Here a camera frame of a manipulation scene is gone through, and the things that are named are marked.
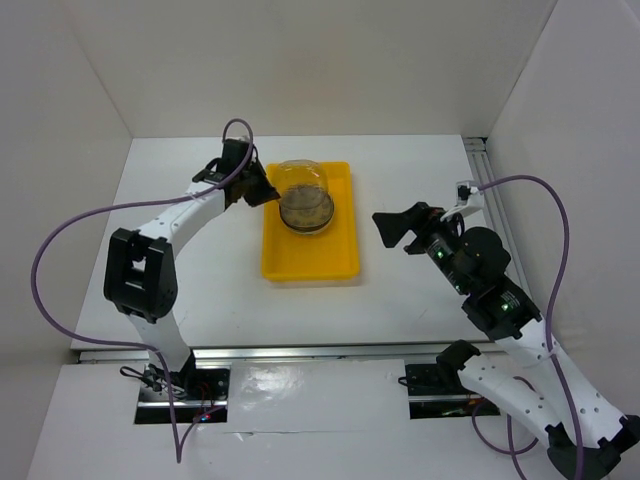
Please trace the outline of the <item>clear glass plate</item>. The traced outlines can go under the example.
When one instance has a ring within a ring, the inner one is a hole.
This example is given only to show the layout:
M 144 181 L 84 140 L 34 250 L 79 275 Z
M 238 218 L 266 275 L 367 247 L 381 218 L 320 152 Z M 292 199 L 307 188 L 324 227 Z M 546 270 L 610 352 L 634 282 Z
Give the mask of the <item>clear glass plate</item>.
M 278 164 L 273 182 L 280 195 L 279 206 L 294 212 L 319 207 L 328 194 L 325 169 L 311 160 L 289 160 Z

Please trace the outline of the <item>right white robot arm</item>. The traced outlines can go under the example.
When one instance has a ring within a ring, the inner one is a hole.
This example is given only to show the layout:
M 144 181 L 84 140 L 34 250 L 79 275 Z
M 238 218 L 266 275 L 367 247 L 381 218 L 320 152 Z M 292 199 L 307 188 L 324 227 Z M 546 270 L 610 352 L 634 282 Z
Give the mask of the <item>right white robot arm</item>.
M 385 247 L 409 232 L 409 255 L 426 254 L 463 296 L 471 323 L 523 371 L 519 381 L 500 371 L 471 343 L 458 340 L 436 359 L 441 388 L 477 393 L 524 426 L 567 479 L 602 479 L 639 442 L 639 418 L 609 403 L 588 381 L 529 296 L 506 274 L 511 256 L 486 227 L 461 231 L 459 218 L 418 202 L 372 219 Z

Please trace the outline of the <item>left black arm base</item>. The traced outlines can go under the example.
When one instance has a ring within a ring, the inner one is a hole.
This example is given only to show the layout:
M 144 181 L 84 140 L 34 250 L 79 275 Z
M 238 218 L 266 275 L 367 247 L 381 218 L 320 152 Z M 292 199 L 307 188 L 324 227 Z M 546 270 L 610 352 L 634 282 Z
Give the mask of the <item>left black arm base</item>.
M 129 366 L 119 369 L 121 376 L 140 384 L 134 423 L 169 424 L 168 385 L 162 374 L 146 366 L 142 371 Z M 229 368 L 198 369 L 184 387 L 172 382 L 174 409 L 178 424 L 225 423 L 227 421 L 231 371 Z

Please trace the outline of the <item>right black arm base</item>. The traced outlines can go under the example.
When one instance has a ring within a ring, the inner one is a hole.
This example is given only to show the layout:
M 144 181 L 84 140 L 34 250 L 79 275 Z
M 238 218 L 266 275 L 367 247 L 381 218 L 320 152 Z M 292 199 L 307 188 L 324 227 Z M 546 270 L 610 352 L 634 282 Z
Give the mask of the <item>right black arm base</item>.
M 408 395 L 412 420 L 499 416 L 499 409 L 477 393 L 447 383 L 436 364 L 406 364 L 397 379 Z

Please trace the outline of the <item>yellow brown patterned plate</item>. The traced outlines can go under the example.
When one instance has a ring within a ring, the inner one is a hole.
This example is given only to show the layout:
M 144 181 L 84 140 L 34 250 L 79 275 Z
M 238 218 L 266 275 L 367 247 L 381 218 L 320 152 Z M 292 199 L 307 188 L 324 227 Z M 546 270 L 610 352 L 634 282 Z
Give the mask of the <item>yellow brown patterned plate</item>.
M 329 193 L 314 185 L 292 187 L 279 201 L 281 220 L 297 233 L 312 234 L 324 229 L 331 222 L 334 211 Z

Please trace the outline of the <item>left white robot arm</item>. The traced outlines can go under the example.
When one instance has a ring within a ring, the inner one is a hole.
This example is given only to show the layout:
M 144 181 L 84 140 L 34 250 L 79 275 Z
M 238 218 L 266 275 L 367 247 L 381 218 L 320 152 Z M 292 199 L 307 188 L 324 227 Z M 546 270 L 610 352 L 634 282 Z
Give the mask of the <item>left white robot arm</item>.
M 176 399 L 196 390 L 192 349 L 173 314 L 178 297 L 175 261 L 209 222 L 244 200 L 256 207 L 280 195 L 267 179 L 256 147 L 247 139 L 225 139 L 221 156 L 193 178 L 186 200 L 169 206 L 135 230 L 117 229 L 110 237 L 104 296 L 124 314 L 141 341 L 154 348 L 150 369 Z

